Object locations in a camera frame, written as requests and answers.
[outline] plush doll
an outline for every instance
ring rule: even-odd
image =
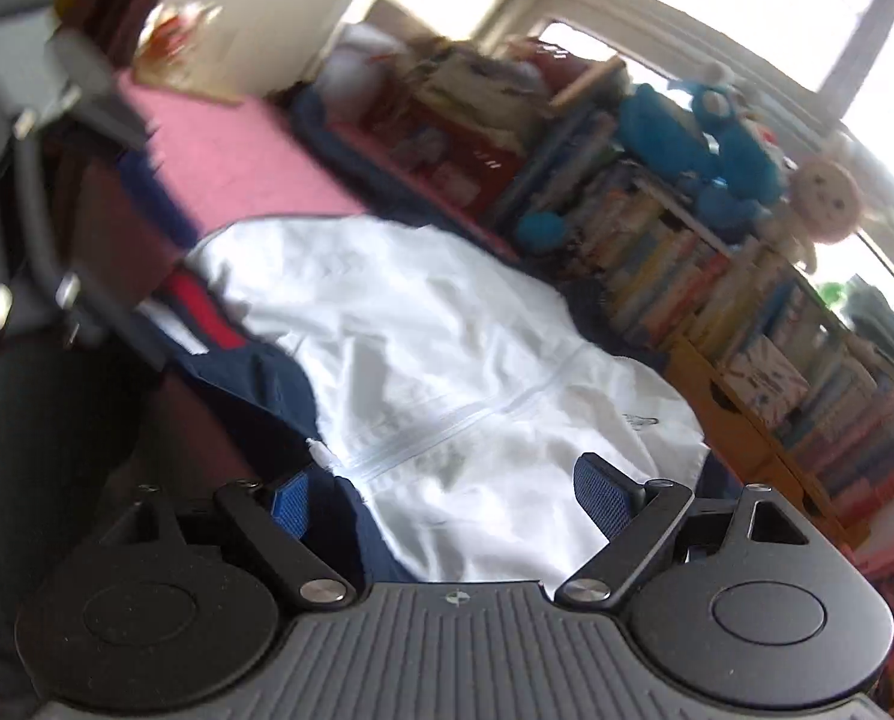
[[[694,214],[729,244],[741,242],[785,189],[783,152],[756,112],[760,95],[719,62],[700,81],[671,85],[693,95],[691,110],[718,145],[717,179],[684,187]]]
[[[857,229],[863,201],[857,182],[828,153],[793,173],[786,202],[755,223],[757,236],[809,274],[817,269],[815,244],[835,244]]]
[[[684,173],[711,181],[719,173],[717,155],[695,116],[650,84],[640,84],[620,106],[617,139],[664,180]]]

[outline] round black disc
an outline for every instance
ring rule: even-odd
[[[22,609],[39,688],[105,712],[165,712],[226,688],[271,646],[277,608],[237,567],[167,544],[74,555]]]
[[[690,690],[748,709],[805,709],[864,690],[893,642],[890,609],[777,493],[745,490],[719,551],[634,597],[629,630]]]

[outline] book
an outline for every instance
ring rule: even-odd
[[[806,301],[807,295],[804,295],[804,290],[799,285],[794,285],[784,304],[784,308],[779,312],[777,321],[770,329],[769,338],[778,349],[784,347],[791,333],[794,332],[794,327],[800,322],[800,314]]]
[[[613,232],[617,218],[632,202],[634,196],[621,190],[611,190],[599,200],[599,210],[580,228],[580,257],[587,258]]]
[[[530,184],[529,200],[524,213],[537,213],[545,210],[548,201],[548,188],[556,185],[557,177],[569,167],[578,153],[584,150],[585,145],[591,141],[591,136],[597,131],[602,122],[599,117],[601,111],[594,107],[586,107],[578,111],[571,121],[564,122],[557,128],[556,137],[547,138],[538,150],[542,158],[535,156],[529,162],[533,167],[532,181]]]
[[[551,125],[527,164],[484,212],[484,224],[498,230],[512,229],[513,221],[527,213],[532,196],[547,181],[551,166],[562,162],[569,148],[575,148],[578,131],[591,121],[594,109],[593,103],[578,105]]]
[[[623,261],[610,274],[607,283],[604,284],[607,293],[616,295],[626,288],[650,259],[650,255],[672,237],[674,237],[674,230],[669,228],[661,218],[651,223],[640,238],[633,242],[631,249],[623,257]]]
[[[833,334],[827,337],[827,343],[818,353],[810,370],[807,372],[807,381],[810,389],[801,402],[801,408],[808,409],[818,398],[823,388],[833,379],[837,371],[844,364],[844,343]]]
[[[738,293],[751,283],[754,259],[760,251],[760,242],[753,237],[743,242],[741,250],[734,255],[730,269],[714,286],[710,299],[700,309],[689,330],[687,338],[704,354],[703,346],[715,331],[724,326],[725,318],[731,314]]]
[[[631,332],[631,343],[635,346],[656,346],[659,343],[663,338],[660,336],[662,326],[674,312],[677,303],[687,295],[695,280],[700,278],[701,268],[712,255],[709,245],[703,241],[697,242],[690,254],[677,265],[665,289],[647,306],[640,322],[637,322]]]
[[[617,215],[614,229],[591,252],[591,262],[601,271],[612,271],[648,224],[658,218],[664,207],[651,194],[638,191]]]
[[[646,175],[645,170],[642,170],[641,175],[636,177],[634,185],[654,196],[667,211],[678,218],[684,226],[694,230],[700,237],[700,240],[709,245],[714,251],[721,252],[725,257],[731,256],[727,245],[684,207],[684,203],[688,202],[688,200],[682,194],[679,194],[655,175]]]
[[[585,137],[551,170],[544,187],[530,201],[532,213],[558,211],[580,183],[596,170],[604,156],[612,152],[616,130],[617,119],[611,114],[594,113],[583,129]]]
[[[894,415],[880,430],[858,442],[837,463],[828,466],[818,480],[831,497],[865,478],[878,485],[894,471]]]
[[[850,447],[861,442],[865,437],[880,428],[882,424],[894,412],[894,386],[885,394],[874,399],[871,408],[866,409],[860,417],[855,420],[847,429],[839,433],[839,435],[826,445],[818,447],[817,450],[800,452],[796,455],[796,459],[801,462],[801,466],[805,470],[813,474],[819,474],[825,467],[837,461],[837,459],[849,450]]]
[[[827,342],[827,329],[824,327],[826,319],[823,309],[807,300],[786,343],[777,347],[805,375],[818,351]]]
[[[586,225],[604,208],[604,199],[628,197],[631,177],[636,165],[621,161],[605,167],[581,191],[580,201],[567,214],[564,223],[568,230],[585,229]]]
[[[746,299],[742,295],[743,309],[739,310],[740,321],[736,330],[716,359],[711,361],[719,368],[729,365],[738,352],[751,348],[757,338],[764,335],[767,324],[781,307],[788,281],[781,278],[780,266],[775,258],[767,257],[766,260],[757,265],[751,294]]]
[[[729,266],[730,259],[719,251],[711,251],[709,256],[698,260],[698,264],[689,269],[690,280],[684,287],[683,294],[674,303],[674,308],[663,319],[657,319],[652,343],[663,341],[686,317],[698,309],[716,288]]]
[[[618,303],[617,311],[610,321],[613,330],[625,334],[640,319],[647,306],[670,283],[680,261],[693,251],[697,243],[697,235],[689,229],[680,230],[665,242],[658,250],[657,260],[652,263],[653,271],[648,271],[645,265],[641,282],[636,287],[629,288],[631,293],[626,300]]]
[[[853,382],[854,373],[846,367],[845,352],[837,357],[836,367],[816,394],[804,396],[800,404],[799,418],[791,425],[791,429],[784,437],[784,446],[787,450],[796,451],[802,448],[804,442],[815,437],[814,429],[834,404],[844,396]]]
[[[838,376],[836,386],[811,411],[813,424],[810,432],[802,434],[801,441],[794,447],[794,456],[807,459],[805,467],[811,458],[823,453],[842,429],[868,408],[877,392],[876,381],[866,367],[852,357],[844,358]]]
[[[866,479],[858,479],[832,501],[834,512],[844,527],[867,519],[894,499],[894,471],[887,479],[873,487]]]

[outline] pink blanket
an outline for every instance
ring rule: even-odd
[[[230,107],[146,89],[121,76],[151,129],[158,176],[202,234],[263,215],[351,215],[364,206],[261,100]]]

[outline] blue stuffed toy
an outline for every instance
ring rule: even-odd
[[[690,111],[642,84],[621,103],[618,138],[693,199],[699,221],[726,242],[740,242],[780,200],[785,181],[782,154],[749,112],[751,91],[739,94],[732,80],[714,63],[701,81],[672,82],[671,88],[691,95]],[[717,153],[705,133],[717,142]]]
[[[642,83],[620,107],[617,138],[653,172],[673,183],[684,173],[711,181],[717,155],[689,111]]]

